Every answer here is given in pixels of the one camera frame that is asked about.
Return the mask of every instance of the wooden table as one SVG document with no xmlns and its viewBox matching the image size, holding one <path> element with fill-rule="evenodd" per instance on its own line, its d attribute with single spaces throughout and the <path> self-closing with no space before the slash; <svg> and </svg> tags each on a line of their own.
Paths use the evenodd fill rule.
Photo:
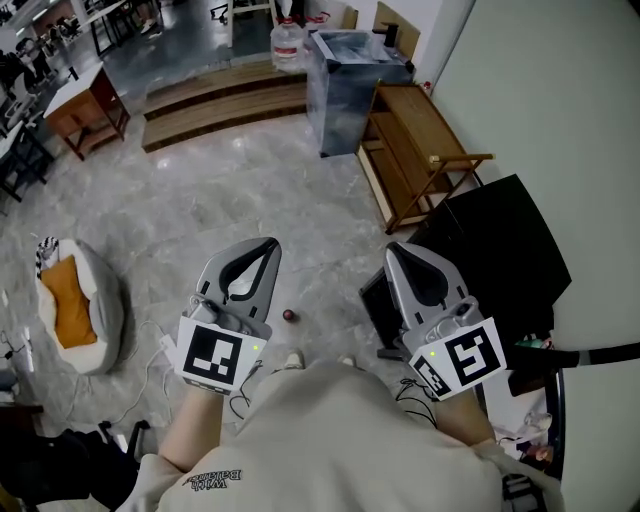
<svg viewBox="0 0 640 512">
<path fill-rule="evenodd" d="M 378 201 L 387 234 L 423 221 L 492 154 L 469 155 L 417 85 L 379 84 L 358 158 Z M 462 177 L 452 183 L 449 173 Z"/>
<path fill-rule="evenodd" d="M 102 64 L 58 90 L 43 116 L 80 160 L 93 146 L 118 136 L 124 140 L 129 112 Z"/>
</svg>

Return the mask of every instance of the white cable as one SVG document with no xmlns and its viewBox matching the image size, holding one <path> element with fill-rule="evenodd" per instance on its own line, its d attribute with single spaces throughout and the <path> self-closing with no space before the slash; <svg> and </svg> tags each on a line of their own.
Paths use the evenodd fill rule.
<svg viewBox="0 0 640 512">
<path fill-rule="evenodd" d="M 64 421 L 67 421 L 69 419 L 69 416 L 71 416 L 71 413 L 73 412 L 73 408 L 76 406 L 76 396 L 78 395 L 78 383 L 80 382 L 81 377 L 82 375 L 78 375 L 78 378 L 76 379 L 76 383 L 73 386 L 73 396 L 71 397 L 71 407 L 69 407 L 69 412 L 67 412 L 67 414 L 64 415 Z"/>
<path fill-rule="evenodd" d="M 129 411 L 131 411 L 136 405 L 140 403 L 140 399 L 142 398 L 142 393 L 144 393 L 144 390 L 146 389 L 147 384 L 149 383 L 149 367 L 151 366 L 151 363 L 153 362 L 153 360 L 156 357 L 158 357 L 158 355 L 161 354 L 162 352 L 164 352 L 164 348 L 159 348 L 155 352 L 155 354 L 151 356 L 151 359 L 149 359 L 149 361 L 144 367 L 144 384 L 142 385 L 142 388 L 140 388 L 140 392 L 138 393 L 138 396 L 135 402 L 133 402 L 133 404 L 131 404 L 131 406 L 129 406 L 129 408 L 126 411 L 124 411 L 122 413 L 122 416 L 120 416 L 117 420 L 112 420 L 111 421 L 112 425 L 115 425 L 116 423 L 120 423 L 124 419 L 124 417 L 129 413 Z"/>
<path fill-rule="evenodd" d="M 173 411 L 171 410 L 171 402 L 169 401 L 169 394 L 167 393 L 167 375 L 169 372 L 173 370 L 173 365 L 169 365 L 164 373 L 162 374 L 162 392 L 164 393 L 164 397 L 167 399 L 167 409 L 169 410 L 169 424 L 173 423 Z"/>
<path fill-rule="evenodd" d="M 160 331 L 160 333 L 162 334 L 162 336 L 164 336 L 164 331 L 162 330 L 162 327 L 160 327 L 160 325 L 157 322 L 154 322 L 153 320 L 145 320 L 144 322 L 142 322 L 139 326 L 138 329 L 136 330 L 136 345 L 135 347 L 133 347 L 133 351 L 131 352 L 131 354 L 129 354 L 127 357 L 125 357 L 124 359 L 122 359 L 120 362 L 121 363 L 126 363 L 127 361 L 129 361 L 133 356 L 136 355 L 136 353 L 138 352 L 138 348 L 140 348 L 140 329 L 142 329 L 142 327 L 144 327 L 146 324 L 152 324 L 155 325 L 158 330 Z"/>
</svg>

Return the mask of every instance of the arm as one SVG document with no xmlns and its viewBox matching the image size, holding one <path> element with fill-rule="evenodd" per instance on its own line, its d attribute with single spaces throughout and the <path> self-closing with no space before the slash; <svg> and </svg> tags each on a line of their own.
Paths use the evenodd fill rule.
<svg viewBox="0 0 640 512">
<path fill-rule="evenodd" d="M 438 430 L 468 446 L 496 439 L 491 423 L 471 389 L 436 402 L 435 412 Z"/>
<path fill-rule="evenodd" d="M 189 386 L 187 397 L 164 438 L 158 455 L 188 472 L 220 444 L 223 397 Z"/>
</svg>

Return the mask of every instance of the black cable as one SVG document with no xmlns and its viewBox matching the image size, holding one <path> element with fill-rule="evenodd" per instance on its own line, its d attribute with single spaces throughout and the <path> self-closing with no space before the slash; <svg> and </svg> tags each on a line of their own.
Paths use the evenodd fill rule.
<svg viewBox="0 0 640 512">
<path fill-rule="evenodd" d="M 2 358 L 4 359 L 11 359 L 13 356 L 15 356 L 16 354 L 19 354 L 20 351 L 26 347 L 26 344 L 23 344 L 18 350 L 13 348 L 13 345 L 11 345 L 11 342 L 9 341 L 9 337 L 7 336 L 7 333 L 2 330 L 0 331 L 0 343 L 4 343 L 5 345 L 9 345 L 9 351 L 5 352 L 4 354 L 2 354 Z"/>
<path fill-rule="evenodd" d="M 244 420 L 244 416 L 242 416 L 241 414 L 238 413 L 238 411 L 236 411 L 233 407 L 233 401 L 236 400 L 237 398 L 242 398 L 244 400 L 244 402 L 247 404 L 247 408 L 251 406 L 251 400 L 249 400 L 249 398 L 247 397 L 247 395 L 244 394 L 244 385 L 249 382 L 249 379 L 251 377 L 253 377 L 256 372 L 262 368 L 264 365 L 262 364 L 262 359 L 258 359 L 256 361 L 256 363 L 253 365 L 253 368 L 251 368 L 251 371 L 249 372 L 249 375 L 247 375 L 247 378 L 244 380 L 244 382 L 242 383 L 242 385 L 240 386 L 240 394 L 236 395 L 236 396 L 232 396 L 231 398 L 229 398 L 229 408 L 231 409 L 231 412 L 233 412 L 233 414 L 235 414 L 238 418 L 240 418 L 241 420 Z"/>
<path fill-rule="evenodd" d="M 422 390 L 422 392 L 424 393 L 424 395 L 431 400 L 431 397 L 429 396 L 429 393 L 427 392 L 428 387 L 418 383 L 417 380 L 415 379 L 409 379 L 409 378 L 404 378 L 400 381 L 400 384 L 402 384 L 402 389 L 398 392 L 398 394 L 396 395 L 396 402 L 402 402 L 403 400 L 413 400 L 415 402 L 418 402 L 419 404 L 422 404 L 422 406 L 429 411 L 429 416 L 416 412 L 416 411 L 405 411 L 409 414 L 415 414 L 416 416 L 423 416 L 425 418 L 427 418 L 431 424 L 435 427 L 438 428 L 438 425 L 436 423 L 436 417 L 433 414 L 433 411 L 431 410 L 431 408 L 422 400 L 420 400 L 419 398 L 415 398 L 412 396 L 406 396 L 403 397 L 402 395 L 408 390 L 411 389 L 412 387 L 418 387 Z"/>
</svg>

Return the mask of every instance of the gray marble floor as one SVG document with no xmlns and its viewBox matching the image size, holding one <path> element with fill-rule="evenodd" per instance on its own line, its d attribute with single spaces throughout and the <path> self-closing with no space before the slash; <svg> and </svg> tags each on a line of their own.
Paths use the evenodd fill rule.
<svg viewBox="0 0 640 512">
<path fill-rule="evenodd" d="M 120 416 L 133 403 L 159 346 L 157 329 L 140 328 L 142 322 L 154 320 L 175 339 L 207 259 L 256 236 L 276 237 L 284 252 L 268 319 L 274 334 L 249 394 L 294 346 L 309 361 L 354 353 L 362 367 L 395 387 L 407 371 L 376 359 L 379 342 L 358 296 L 381 267 L 392 238 L 381 228 L 355 156 L 320 159 L 304 116 L 221 131 L 149 155 L 140 148 L 143 125 L 134 116 L 124 142 L 109 143 L 85 162 L 62 154 L 47 185 L 31 185 L 20 204 L 4 202 L 0 288 L 10 303 L 0 305 L 0 325 L 15 346 L 22 343 L 24 326 L 30 328 L 35 372 L 27 370 L 26 351 L 13 361 L 23 397 L 45 408 L 43 432 L 57 435 L 67 426 L 93 430 L 99 421 Z M 36 317 L 34 251 L 48 235 L 92 245 L 129 292 L 120 362 L 106 375 L 75 374 L 57 357 Z M 282 319 L 286 308 L 299 314 L 299 322 Z M 135 355 L 123 362 L 136 343 Z M 152 429 L 145 451 L 162 439 L 185 393 L 185 384 L 169 372 L 165 398 L 167 368 L 164 354 L 151 363 L 140 403 L 114 429 L 129 432 L 146 418 Z M 225 411 L 224 421 L 225 435 L 232 435 L 237 418 Z"/>
</svg>

